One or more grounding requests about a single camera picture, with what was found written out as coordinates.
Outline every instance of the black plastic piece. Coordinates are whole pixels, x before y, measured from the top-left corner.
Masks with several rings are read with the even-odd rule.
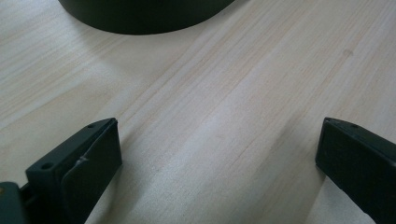
[[[339,119],[323,122],[317,166],[376,223],[396,223],[396,145]]]
[[[84,223],[121,164],[117,121],[90,124],[29,167],[29,183],[21,190],[0,183],[7,188],[0,195],[0,208],[5,209],[0,223]],[[6,217],[14,212],[27,218]]]
[[[0,183],[0,223],[29,223],[20,189],[15,183]]]
[[[100,30],[151,35],[195,25],[233,0],[59,0],[78,20]]]

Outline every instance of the wood grain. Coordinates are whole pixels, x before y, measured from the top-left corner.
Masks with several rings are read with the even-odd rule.
[[[161,35],[57,1],[0,21],[0,180],[115,117],[124,164],[87,223],[374,223],[314,157],[325,117],[396,142],[395,1],[236,0]]]

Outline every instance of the table surface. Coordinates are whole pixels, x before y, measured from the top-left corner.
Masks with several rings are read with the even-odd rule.
[[[0,2],[0,180],[99,119],[123,166],[87,223],[374,223],[315,166],[321,123],[396,142],[396,1],[236,0],[161,35]]]

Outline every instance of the round base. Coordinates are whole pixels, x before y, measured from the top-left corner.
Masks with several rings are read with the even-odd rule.
[[[195,25],[233,0],[59,0],[78,20],[100,30],[151,35]]]

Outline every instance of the black clamp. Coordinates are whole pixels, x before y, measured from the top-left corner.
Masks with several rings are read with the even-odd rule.
[[[396,223],[396,145],[362,127],[325,119],[317,166],[376,223]]]
[[[0,223],[82,224],[121,164],[117,121],[92,123],[30,166],[21,189],[0,183]]]

